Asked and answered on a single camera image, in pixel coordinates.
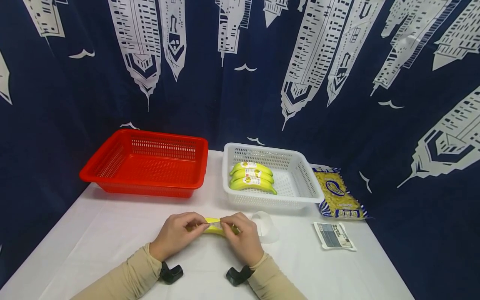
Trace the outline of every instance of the pasta package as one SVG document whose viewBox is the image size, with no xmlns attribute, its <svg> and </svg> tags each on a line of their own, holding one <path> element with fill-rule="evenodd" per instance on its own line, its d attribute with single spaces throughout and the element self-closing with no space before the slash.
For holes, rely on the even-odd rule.
<svg viewBox="0 0 480 300">
<path fill-rule="evenodd" d="M 347 190 L 340 169 L 338 168 L 313 168 L 325 200 L 318 204 L 318 209 L 323 216 L 362 220 L 368 218 L 368 212 Z"/>
</svg>

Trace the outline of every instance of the hand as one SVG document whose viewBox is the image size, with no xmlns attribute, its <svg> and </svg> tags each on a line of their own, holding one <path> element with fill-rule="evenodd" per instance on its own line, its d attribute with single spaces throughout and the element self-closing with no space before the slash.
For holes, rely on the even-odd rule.
<svg viewBox="0 0 480 300">
<path fill-rule="evenodd" d="M 195 212 L 171 215 L 155 241 L 150 243 L 150 255 L 163 262 L 185 248 L 208 227 L 205 218 Z"/>
<path fill-rule="evenodd" d="M 257 224 L 250 221 L 242 213 L 223 217 L 220 221 L 225 236 L 240 260 L 250 267 L 256 265 L 264 255 L 264 250 L 258 237 Z M 231 225 L 235 225 L 240 229 L 238 235 L 233 233 Z"/>
</svg>

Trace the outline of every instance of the yellow banana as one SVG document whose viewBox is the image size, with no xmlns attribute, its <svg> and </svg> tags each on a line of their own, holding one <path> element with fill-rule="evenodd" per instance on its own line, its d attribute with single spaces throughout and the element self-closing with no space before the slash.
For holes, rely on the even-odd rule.
<svg viewBox="0 0 480 300">
<path fill-rule="evenodd" d="M 237 172 L 233 173 L 232 175 L 232 180 L 230 180 L 230 183 L 234 182 L 237 179 L 243 178 L 243 177 L 258 177 L 261 179 L 265 179 L 271 184 L 275 183 L 275 180 L 273 180 L 273 177 L 268 175 L 267 173 L 263 173 L 262 171 L 258 169 L 243 169 L 243 170 L 238 170 Z"/>
<path fill-rule="evenodd" d="M 223 231 L 223 228 L 220 225 L 220 219 L 205 218 L 205 220 L 207 221 L 207 223 L 210 226 L 204 231 L 204 233 L 215 233 L 215 234 L 219 234 L 221 236 L 225 236 L 225 232 Z M 233 233 L 235 233 L 235 234 L 240 233 L 240 230 L 235 225 L 232 225 L 231 228 L 232 228 Z"/>
<path fill-rule="evenodd" d="M 233 167 L 232 171 L 230 172 L 230 176 L 235 174 L 235 172 L 238 171 L 238 170 L 247 169 L 247 168 L 257 169 L 257 170 L 260 170 L 260 171 L 262 171 L 262 172 L 264 172 L 264 173 L 266 173 L 270 176 L 273 176 L 273 173 L 269 168 L 265 167 L 264 165 L 253 163 L 253 162 L 250 162 L 250 161 L 242 161 L 242 162 L 237 163 Z"/>
<path fill-rule="evenodd" d="M 258 177 L 244 177 L 242 179 L 237 179 L 230 184 L 232 190 L 243 190 L 247 188 L 259 189 L 265 192 L 271 192 L 273 195 L 276 195 L 276 191 L 273 188 L 272 184 Z"/>
</svg>

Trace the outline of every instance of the black wrist clamp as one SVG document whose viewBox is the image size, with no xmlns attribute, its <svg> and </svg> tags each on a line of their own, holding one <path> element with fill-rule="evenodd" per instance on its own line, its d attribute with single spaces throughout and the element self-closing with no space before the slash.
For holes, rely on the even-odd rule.
<svg viewBox="0 0 480 300">
<path fill-rule="evenodd" d="M 250 278 L 252 274 L 253 271 L 250 270 L 250 267 L 248 267 L 247 265 L 244 266 L 240 272 L 235 270 L 234 267 L 231 267 L 227 272 L 227 279 L 234 287 L 236 287 L 247 281 L 247 279 Z"/>
<path fill-rule="evenodd" d="M 167 263 L 162 262 L 162 269 L 160 270 L 160 278 L 163 279 L 163 281 L 166 284 L 172 284 L 175 281 L 179 280 L 180 277 L 182 276 L 183 276 L 183 270 L 179 264 L 170 270 L 168 268 Z"/>
</svg>

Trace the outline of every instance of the white tablecloth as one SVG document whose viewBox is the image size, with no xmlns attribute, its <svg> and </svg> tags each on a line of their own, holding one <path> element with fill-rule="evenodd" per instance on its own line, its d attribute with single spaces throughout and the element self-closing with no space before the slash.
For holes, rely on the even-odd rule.
<svg viewBox="0 0 480 300">
<path fill-rule="evenodd" d="M 5 300 L 65 300 L 152 241 L 171 214 L 196 211 L 205 217 L 235 213 L 221 182 L 222 152 L 209 151 L 204 185 L 189 200 L 111 194 L 90 184 L 0 290 Z M 251 216 L 254 210 L 245 212 Z M 295 215 L 272 215 L 280 240 L 264 245 L 308 299 L 413 299 L 364 221 L 344 222 L 357 252 L 323 250 L 312 204 Z M 167 260 L 184 276 L 171 286 L 158 282 L 143 299 L 255 299 L 248 285 L 233 287 L 227 270 L 241 264 L 227 240 L 204 234 Z"/>
</svg>

